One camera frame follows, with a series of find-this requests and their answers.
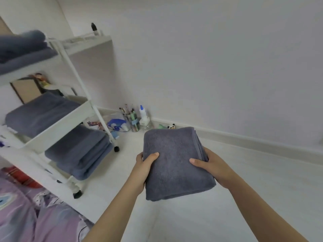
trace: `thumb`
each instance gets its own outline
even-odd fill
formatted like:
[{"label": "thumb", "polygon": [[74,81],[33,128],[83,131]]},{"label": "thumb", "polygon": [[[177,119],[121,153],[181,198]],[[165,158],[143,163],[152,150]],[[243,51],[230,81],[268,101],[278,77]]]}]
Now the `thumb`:
[{"label": "thumb", "polygon": [[200,167],[203,168],[205,170],[208,169],[208,163],[202,160],[198,160],[198,159],[190,159],[190,163],[196,167]]},{"label": "thumb", "polygon": [[159,157],[159,153],[156,152],[154,154],[150,154],[145,160],[144,160],[144,164],[151,166],[151,164],[154,162],[154,160],[156,160]]}]

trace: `floor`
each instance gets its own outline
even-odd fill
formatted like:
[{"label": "floor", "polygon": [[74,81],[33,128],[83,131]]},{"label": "floor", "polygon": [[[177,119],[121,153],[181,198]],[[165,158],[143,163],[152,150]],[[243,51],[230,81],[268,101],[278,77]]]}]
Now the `floor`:
[{"label": "floor", "polygon": [[[202,144],[219,154],[261,197],[309,241],[323,237],[323,166],[243,149],[208,139]],[[74,200],[62,184],[10,148],[6,159],[77,211],[97,221],[126,181],[143,149],[143,133],[121,133],[120,152],[110,153],[83,183],[84,195]],[[210,191],[159,202],[137,199],[123,242],[256,241],[229,191]]]}]

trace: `person's right hand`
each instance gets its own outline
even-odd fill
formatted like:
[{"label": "person's right hand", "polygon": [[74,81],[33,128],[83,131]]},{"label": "person's right hand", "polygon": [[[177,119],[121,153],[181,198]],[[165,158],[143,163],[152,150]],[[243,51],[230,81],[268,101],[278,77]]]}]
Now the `person's right hand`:
[{"label": "person's right hand", "polygon": [[190,159],[190,163],[196,167],[200,167],[211,173],[221,186],[228,188],[229,182],[237,175],[229,165],[220,158],[216,153],[213,153],[208,148],[204,147],[209,162],[197,159]]}]

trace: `white bottle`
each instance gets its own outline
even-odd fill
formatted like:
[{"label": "white bottle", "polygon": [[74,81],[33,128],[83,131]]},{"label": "white bottle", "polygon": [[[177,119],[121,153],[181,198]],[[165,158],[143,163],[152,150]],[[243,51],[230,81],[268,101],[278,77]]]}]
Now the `white bottle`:
[{"label": "white bottle", "polygon": [[143,128],[145,128],[145,126],[148,127],[150,124],[150,118],[147,116],[146,110],[142,105],[140,105],[139,112],[141,116],[141,119],[139,121],[140,126],[143,126]]}]

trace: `person's left hand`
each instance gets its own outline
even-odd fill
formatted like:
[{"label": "person's left hand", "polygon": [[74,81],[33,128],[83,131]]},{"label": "person's left hand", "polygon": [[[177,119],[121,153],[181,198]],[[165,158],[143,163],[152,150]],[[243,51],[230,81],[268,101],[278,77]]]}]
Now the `person's left hand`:
[{"label": "person's left hand", "polygon": [[151,164],[158,158],[158,156],[159,153],[157,152],[149,155],[147,159],[143,161],[142,152],[137,155],[136,164],[133,167],[127,182],[138,191],[138,195],[142,193]]}]

